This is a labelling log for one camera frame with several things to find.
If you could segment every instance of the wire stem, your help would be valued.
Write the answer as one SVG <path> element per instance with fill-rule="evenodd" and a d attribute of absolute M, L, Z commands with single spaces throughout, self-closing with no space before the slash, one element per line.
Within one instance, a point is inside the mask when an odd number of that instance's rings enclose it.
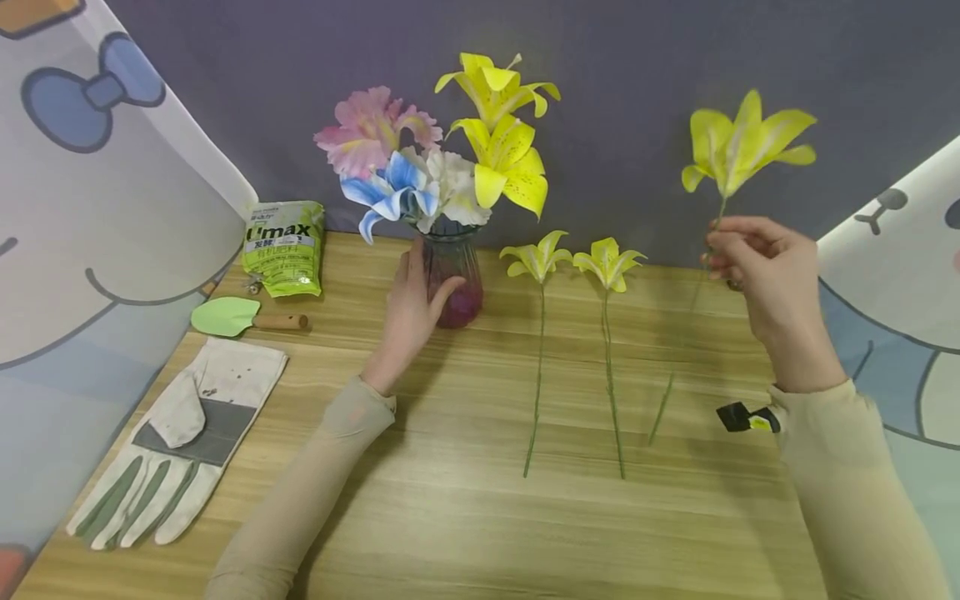
<path fill-rule="evenodd" d="M 720 225 L 720 220 L 723 219 L 724 213 L 727 211 L 727 198 L 723 197 L 720 199 L 720 213 L 717 215 L 716 221 L 713 222 L 713 225 L 710 226 L 710 232 L 717 230 L 717 227 Z M 697 299 L 700 298 L 700 288 L 704 284 L 704 280 L 707 278 L 707 273 L 710 270 L 710 257 L 713 256 L 713 250 L 707 250 L 707 260 L 704 262 L 703 267 L 700 270 L 700 278 L 697 281 L 697 287 L 693 288 L 693 299 L 690 301 L 690 307 L 687 309 L 688 313 L 693 313 L 694 309 L 697 307 Z M 673 378 L 677 374 L 675 371 L 670 372 L 670 379 L 666 384 L 666 391 L 663 393 L 663 399 L 660 401 L 660 409 L 657 411 L 657 418 L 654 420 L 654 426 L 650 430 L 650 437 L 647 438 L 647 445 L 653 445 L 654 438 L 657 437 L 657 430 L 660 428 L 660 419 L 663 418 L 663 411 L 666 410 L 666 402 L 670 399 L 670 393 L 673 391 Z"/>
<path fill-rule="evenodd" d="M 627 473 L 623 467 L 623 445 L 620 443 L 620 423 L 616 415 L 616 395 L 613 393 L 613 342 L 610 333 L 610 290 L 604 291 L 603 296 L 603 339 L 607 346 L 607 396 L 610 397 L 610 410 L 613 414 L 613 435 L 616 437 L 616 459 L 620 463 L 620 479 L 626 479 Z"/>
<path fill-rule="evenodd" d="M 537 424 L 540 422 L 540 384 L 543 381 L 543 330 L 546 327 L 546 295 L 540 286 L 540 357 L 537 361 L 537 395 L 534 397 L 534 430 L 530 434 L 530 447 L 527 448 L 527 462 L 523 465 L 523 477 L 530 471 L 530 459 L 534 456 L 534 442 L 537 440 Z"/>

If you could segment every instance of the table surface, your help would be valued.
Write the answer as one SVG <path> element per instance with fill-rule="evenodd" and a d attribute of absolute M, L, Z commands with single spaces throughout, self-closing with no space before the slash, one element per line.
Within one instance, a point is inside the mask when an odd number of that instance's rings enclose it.
<path fill-rule="evenodd" d="M 200 597 L 233 532 L 359 372 L 379 334 L 407 243 L 332 233 L 324 296 L 272 300 L 308 333 L 248 330 L 290 362 L 220 486 L 180 540 L 93 552 L 63 527 L 15 595 Z M 643 267 L 613 295 L 613 367 L 627 463 L 619 478 L 596 286 L 563 266 L 546 286 L 540 428 L 530 476 L 539 297 L 530 277 L 480 251 L 484 310 L 438 331 L 402 381 L 396 424 L 361 459 L 301 570 L 295 598 L 823 598 L 773 436 L 727 433 L 714 409 L 768 401 L 771 373 L 742 296 L 699 272 Z M 234 265 L 214 296 L 242 295 Z M 204 336 L 189 331 L 123 440 Z M 656 442 L 648 433 L 671 372 Z M 82 499 L 115 444 L 78 498 Z"/>

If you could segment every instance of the glass vase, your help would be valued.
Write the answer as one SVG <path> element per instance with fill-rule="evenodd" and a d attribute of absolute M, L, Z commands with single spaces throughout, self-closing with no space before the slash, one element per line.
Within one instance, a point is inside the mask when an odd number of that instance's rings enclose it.
<path fill-rule="evenodd" d="M 479 230 L 480 227 L 463 226 L 442 218 L 429 233 L 422 234 L 428 298 L 432 300 L 444 281 L 453 276 L 467 280 L 446 301 L 437 321 L 437 326 L 444 329 L 466 327 L 483 308 L 483 282 L 473 247 L 473 236 Z"/>

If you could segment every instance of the gardening glove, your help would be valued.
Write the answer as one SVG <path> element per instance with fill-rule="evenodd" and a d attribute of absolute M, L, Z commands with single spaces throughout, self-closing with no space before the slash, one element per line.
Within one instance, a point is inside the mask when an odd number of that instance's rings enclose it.
<path fill-rule="evenodd" d="M 220 481 L 274 388 L 280 350 L 208 338 L 146 412 L 66 526 L 94 550 L 131 547 L 148 530 L 175 540 Z"/>

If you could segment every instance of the green bag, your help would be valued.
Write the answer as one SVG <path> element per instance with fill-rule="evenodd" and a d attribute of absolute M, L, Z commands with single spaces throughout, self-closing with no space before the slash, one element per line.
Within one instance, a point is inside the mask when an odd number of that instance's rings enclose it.
<path fill-rule="evenodd" d="M 309 200 L 258 204 L 247 222 L 243 269 L 274 298 L 319 296 L 324 206 Z"/>

